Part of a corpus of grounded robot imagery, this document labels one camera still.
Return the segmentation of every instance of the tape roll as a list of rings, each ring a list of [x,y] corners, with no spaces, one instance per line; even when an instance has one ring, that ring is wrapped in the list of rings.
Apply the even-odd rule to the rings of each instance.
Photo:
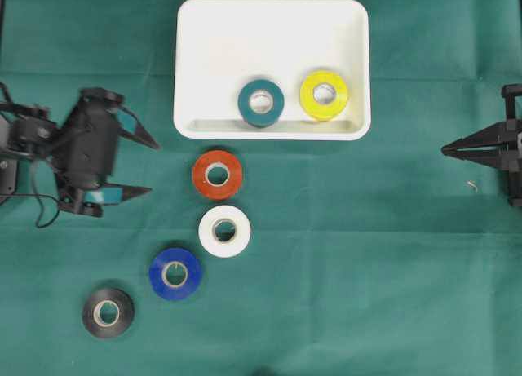
[[[179,268],[184,277],[179,283],[168,280],[170,267]],[[182,300],[194,293],[201,283],[201,265],[197,258],[183,248],[169,248],[154,258],[148,278],[156,294],[165,300]]]
[[[112,321],[102,316],[102,308],[109,305],[115,308]],[[129,328],[134,319],[134,305],[129,295],[122,290],[104,288],[97,290],[83,306],[82,320],[85,328],[97,338],[114,338]]]
[[[346,82],[335,72],[318,70],[304,79],[299,94],[301,107],[318,121],[329,121],[347,105],[349,93]]]
[[[285,107],[285,97],[273,82],[254,80],[241,89],[237,106],[245,122],[256,127],[267,127],[279,119]]]
[[[221,241],[216,229],[221,223],[230,223],[235,228],[232,238]],[[199,223],[199,240],[210,254],[220,258],[231,258],[241,253],[250,241],[250,221],[245,213],[234,206],[216,206],[205,213]]]
[[[227,178],[222,184],[213,184],[209,173],[224,168]],[[197,191],[213,201],[222,201],[234,195],[243,182],[243,169],[237,158],[224,150],[211,150],[197,159],[192,167],[192,182]]]

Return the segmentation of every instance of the small wire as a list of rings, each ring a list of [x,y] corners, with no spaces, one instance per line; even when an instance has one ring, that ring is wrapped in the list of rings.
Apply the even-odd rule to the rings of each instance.
[[[33,161],[31,163],[31,166],[29,167],[29,176],[31,179],[31,189],[32,189],[33,193],[17,193],[17,194],[0,193],[0,197],[35,197],[38,202],[38,205],[40,206],[40,213],[38,214],[38,217],[37,217],[36,221],[34,222],[34,226],[38,229],[42,229],[42,228],[47,228],[50,225],[52,225],[56,221],[58,216],[60,215],[60,201],[58,201],[58,199],[53,197],[52,195],[40,194],[38,192],[38,189],[36,186],[36,169],[37,169],[37,167],[38,167],[38,161]],[[51,199],[56,204],[55,215],[52,217],[52,219],[50,219],[49,221],[47,221],[44,224],[41,224],[41,222],[42,222],[43,215],[46,212],[46,207],[44,206],[44,204],[42,202],[42,198]]]

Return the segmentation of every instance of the green fabric surface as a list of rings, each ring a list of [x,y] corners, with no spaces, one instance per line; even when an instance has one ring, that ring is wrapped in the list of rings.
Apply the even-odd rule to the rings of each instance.
[[[162,150],[121,140],[111,181],[153,192],[102,219],[62,214],[37,230],[34,199],[0,208],[0,374],[520,374],[522,210],[497,171],[440,154],[503,119],[502,85],[522,82],[520,0],[358,0],[373,119],[349,143],[182,137],[172,102],[183,1],[6,1],[0,79],[14,100],[61,122],[80,87],[103,86]],[[253,234],[234,259],[197,238],[216,204],[192,186],[191,165],[214,146],[245,171],[230,204]],[[19,191],[27,176],[24,165]],[[54,192],[47,168],[38,179]],[[201,261],[187,301],[148,282],[167,246]],[[105,285],[125,290],[136,316],[102,341],[81,313]]]

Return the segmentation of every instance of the yellow tape roll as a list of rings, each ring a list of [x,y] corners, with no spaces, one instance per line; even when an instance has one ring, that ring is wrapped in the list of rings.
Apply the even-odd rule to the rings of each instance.
[[[316,100],[316,89],[332,91],[330,100]],[[318,121],[329,121],[339,115],[346,107],[348,97],[346,82],[337,73],[328,70],[308,74],[301,85],[301,107]]]

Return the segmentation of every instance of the black tape roll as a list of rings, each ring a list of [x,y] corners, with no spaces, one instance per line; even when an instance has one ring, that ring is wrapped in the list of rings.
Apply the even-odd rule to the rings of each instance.
[[[102,306],[109,303],[117,308],[115,320],[107,323],[100,315]],[[134,305],[129,295],[121,290],[103,288],[97,290],[83,306],[83,324],[97,338],[114,338],[122,334],[134,319]]]

